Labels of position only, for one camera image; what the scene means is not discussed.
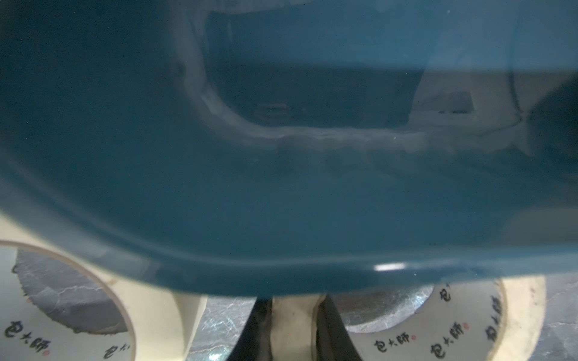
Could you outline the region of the cream tape roll three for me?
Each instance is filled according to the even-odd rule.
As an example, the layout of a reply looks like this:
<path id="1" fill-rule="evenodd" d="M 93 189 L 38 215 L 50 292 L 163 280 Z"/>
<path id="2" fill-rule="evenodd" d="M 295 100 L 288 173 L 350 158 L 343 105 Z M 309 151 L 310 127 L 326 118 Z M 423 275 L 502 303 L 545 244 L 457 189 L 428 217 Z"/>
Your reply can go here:
<path id="1" fill-rule="evenodd" d="M 542 276 L 279 297 L 274 360 L 317 360 L 317 312 L 327 296 L 361 360 L 527 360 L 546 314 Z"/>

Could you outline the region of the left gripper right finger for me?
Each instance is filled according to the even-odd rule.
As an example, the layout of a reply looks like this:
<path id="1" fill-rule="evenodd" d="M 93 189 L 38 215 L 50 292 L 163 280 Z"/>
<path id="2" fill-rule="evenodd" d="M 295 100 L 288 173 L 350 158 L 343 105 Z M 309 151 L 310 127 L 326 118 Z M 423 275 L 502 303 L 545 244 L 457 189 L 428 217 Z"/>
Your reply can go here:
<path id="1" fill-rule="evenodd" d="M 361 361 L 333 300 L 327 296 L 317 312 L 317 360 Z"/>

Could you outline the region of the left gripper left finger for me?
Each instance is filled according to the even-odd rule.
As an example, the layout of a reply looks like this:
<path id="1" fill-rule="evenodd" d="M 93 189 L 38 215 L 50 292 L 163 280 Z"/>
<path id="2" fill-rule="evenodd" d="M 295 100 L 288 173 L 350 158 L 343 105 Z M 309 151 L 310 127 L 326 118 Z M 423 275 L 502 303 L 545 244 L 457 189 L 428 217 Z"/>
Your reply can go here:
<path id="1" fill-rule="evenodd" d="M 258 299 L 227 361 L 271 361 L 272 299 Z"/>

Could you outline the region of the teal plastic storage tray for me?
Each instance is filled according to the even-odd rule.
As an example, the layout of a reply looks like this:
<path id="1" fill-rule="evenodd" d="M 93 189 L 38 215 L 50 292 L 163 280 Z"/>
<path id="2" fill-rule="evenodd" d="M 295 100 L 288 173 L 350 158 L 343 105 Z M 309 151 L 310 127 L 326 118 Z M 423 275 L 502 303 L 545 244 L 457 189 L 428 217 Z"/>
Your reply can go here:
<path id="1" fill-rule="evenodd" d="M 277 296 L 577 268 L 575 1 L 3 1 L 1 209 Z"/>

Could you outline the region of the cream tape roll one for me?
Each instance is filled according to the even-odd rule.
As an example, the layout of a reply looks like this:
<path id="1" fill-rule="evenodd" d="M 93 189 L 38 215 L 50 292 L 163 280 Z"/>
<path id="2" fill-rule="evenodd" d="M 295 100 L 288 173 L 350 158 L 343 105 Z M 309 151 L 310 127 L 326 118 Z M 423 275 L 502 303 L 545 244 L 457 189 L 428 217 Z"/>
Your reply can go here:
<path id="1" fill-rule="evenodd" d="M 184 360 L 206 302 L 83 263 L 1 218 L 3 360 Z"/>

